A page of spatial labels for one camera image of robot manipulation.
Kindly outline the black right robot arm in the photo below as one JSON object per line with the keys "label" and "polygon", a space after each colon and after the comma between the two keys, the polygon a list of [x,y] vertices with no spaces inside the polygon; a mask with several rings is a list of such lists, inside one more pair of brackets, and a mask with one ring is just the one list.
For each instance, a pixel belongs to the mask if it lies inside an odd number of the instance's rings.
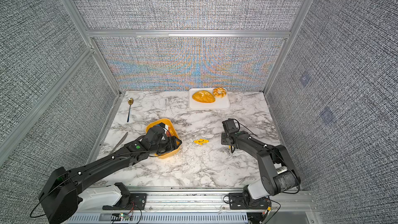
{"label": "black right robot arm", "polygon": [[285,146],[259,141],[254,134],[241,130],[236,119],[229,118],[222,125],[221,144],[230,146],[231,152],[242,150],[257,160],[260,179],[244,189],[249,200],[275,196],[292,188],[300,190],[300,176]]}

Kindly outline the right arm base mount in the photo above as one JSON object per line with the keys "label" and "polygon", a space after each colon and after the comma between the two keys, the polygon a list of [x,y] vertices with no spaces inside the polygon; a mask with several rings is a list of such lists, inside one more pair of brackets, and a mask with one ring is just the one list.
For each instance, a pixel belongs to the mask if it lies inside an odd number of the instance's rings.
{"label": "right arm base mount", "polygon": [[247,192],[229,193],[223,197],[223,202],[232,210],[267,210],[272,208],[269,198],[253,199]]}

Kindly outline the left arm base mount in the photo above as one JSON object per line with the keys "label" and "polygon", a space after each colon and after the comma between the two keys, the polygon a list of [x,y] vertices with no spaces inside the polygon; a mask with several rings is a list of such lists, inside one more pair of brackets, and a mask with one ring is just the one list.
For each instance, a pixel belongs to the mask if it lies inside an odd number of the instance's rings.
{"label": "left arm base mount", "polygon": [[133,207],[145,209],[148,196],[146,193],[131,193],[123,183],[115,183],[115,186],[121,193],[120,199],[116,203],[104,205],[102,210],[128,210]]}

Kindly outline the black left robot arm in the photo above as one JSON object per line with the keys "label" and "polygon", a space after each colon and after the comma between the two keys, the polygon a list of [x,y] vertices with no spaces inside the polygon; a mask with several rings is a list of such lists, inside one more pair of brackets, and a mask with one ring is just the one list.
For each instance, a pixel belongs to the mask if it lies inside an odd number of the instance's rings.
{"label": "black left robot arm", "polygon": [[38,196],[39,204],[49,223],[60,224],[73,216],[83,202],[79,195],[97,181],[150,156],[171,153],[181,144],[177,136],[155,125],[145,135],[99,160],[71,170],[54,170]]}

